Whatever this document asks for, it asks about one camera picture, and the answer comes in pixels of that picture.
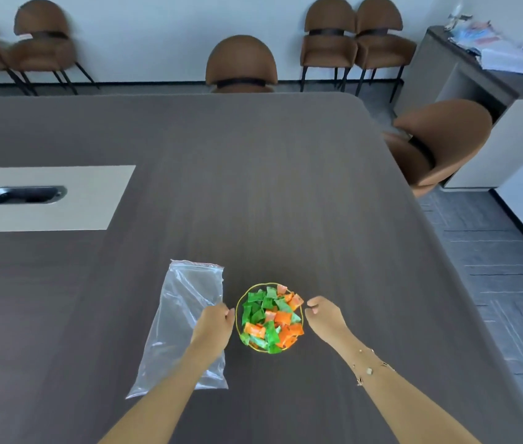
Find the person's left hand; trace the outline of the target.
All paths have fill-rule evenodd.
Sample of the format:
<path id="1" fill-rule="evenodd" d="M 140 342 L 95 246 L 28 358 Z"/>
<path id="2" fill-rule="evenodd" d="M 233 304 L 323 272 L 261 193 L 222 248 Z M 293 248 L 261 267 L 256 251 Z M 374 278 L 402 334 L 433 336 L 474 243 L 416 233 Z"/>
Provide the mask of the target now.
<path id="1" fill-rule="evenodd" d="M 207 366 L 221 356 L 233 332 L 234 322 L 224 321 L 228 309 L 224 303 L 207 306 L 193 330 L 189 348 Z"/>

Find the person's right hand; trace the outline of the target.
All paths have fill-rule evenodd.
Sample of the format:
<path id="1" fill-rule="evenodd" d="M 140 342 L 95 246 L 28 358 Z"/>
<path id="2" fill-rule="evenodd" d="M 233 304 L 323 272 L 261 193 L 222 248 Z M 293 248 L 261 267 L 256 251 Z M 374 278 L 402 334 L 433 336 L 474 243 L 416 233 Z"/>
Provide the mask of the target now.
<path id="1" fill-rule="evenodd" d="M 313 332 L 336 351 L 345 343 L 350 335 L 340 308 L 327 298 L 321 298 L 317 315 L 306 315 L 306 321 Z"/>

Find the person's right forearm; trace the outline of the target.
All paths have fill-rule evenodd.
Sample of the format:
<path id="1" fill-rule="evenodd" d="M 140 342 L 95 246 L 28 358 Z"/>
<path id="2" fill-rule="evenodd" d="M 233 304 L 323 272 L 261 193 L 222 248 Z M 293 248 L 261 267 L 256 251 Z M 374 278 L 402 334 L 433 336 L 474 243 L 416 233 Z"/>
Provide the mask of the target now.
<path id="1" fill-rule="evenodd" d="M 337 353 L 353 371 L 357 385 L 364 388 L 399 444 L 481 444 L 458 420 L 351 332 Z"/>

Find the person's left forearm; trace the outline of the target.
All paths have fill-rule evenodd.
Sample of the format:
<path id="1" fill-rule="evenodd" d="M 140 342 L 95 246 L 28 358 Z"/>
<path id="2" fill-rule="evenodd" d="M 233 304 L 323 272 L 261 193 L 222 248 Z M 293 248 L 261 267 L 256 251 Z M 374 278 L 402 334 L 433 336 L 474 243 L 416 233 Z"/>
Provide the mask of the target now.
<path id="1" fill-rule="evenodd" d="M 168 444 L 199 378 L 227 343 L 195 340 L 175 368 L 97 444 Z"/>

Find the clear plastic zip bag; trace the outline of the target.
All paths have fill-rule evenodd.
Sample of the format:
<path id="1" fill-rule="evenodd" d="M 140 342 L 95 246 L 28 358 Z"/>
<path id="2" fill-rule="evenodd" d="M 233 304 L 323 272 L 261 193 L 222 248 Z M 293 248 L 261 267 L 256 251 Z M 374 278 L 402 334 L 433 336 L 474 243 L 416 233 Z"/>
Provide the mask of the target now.
<path id="1" fill-rule="evenodd" d="M 204 309 L 223 302 L 223 271 L 212 263 L 171 261 L 127 400 L 145 396 L 178 364 Z"/>

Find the grey and white side cabinet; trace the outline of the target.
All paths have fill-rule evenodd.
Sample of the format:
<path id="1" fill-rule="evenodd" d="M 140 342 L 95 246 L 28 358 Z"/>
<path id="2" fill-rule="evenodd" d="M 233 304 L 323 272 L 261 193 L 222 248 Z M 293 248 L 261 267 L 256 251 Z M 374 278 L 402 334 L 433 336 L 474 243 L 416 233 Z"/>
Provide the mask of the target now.
<path id="1" fill-rule="evenodd" d="M 444 181 L 443 189 L 496 189 L 523 165 L 523 74 L 481 69 L 449 36 L 443 26 L 428 27 L 392 109 L 399 116 L 449 99 L 484 106 L 493 119 L 491 134 L 478 154 Z"/>

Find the pile of papers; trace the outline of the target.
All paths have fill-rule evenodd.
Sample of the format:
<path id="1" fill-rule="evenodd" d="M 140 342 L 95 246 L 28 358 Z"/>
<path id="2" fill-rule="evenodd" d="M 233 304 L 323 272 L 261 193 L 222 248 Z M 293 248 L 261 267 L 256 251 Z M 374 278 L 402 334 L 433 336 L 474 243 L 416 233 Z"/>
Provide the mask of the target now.
<path id="1" fill-rule="evenodd" d="M 503 37 L 490 22 L 461 15 L 453 18 L 444 30 L 449 41 L 473 54 L 483 70 L 523 74 L 523 48 Z"/>

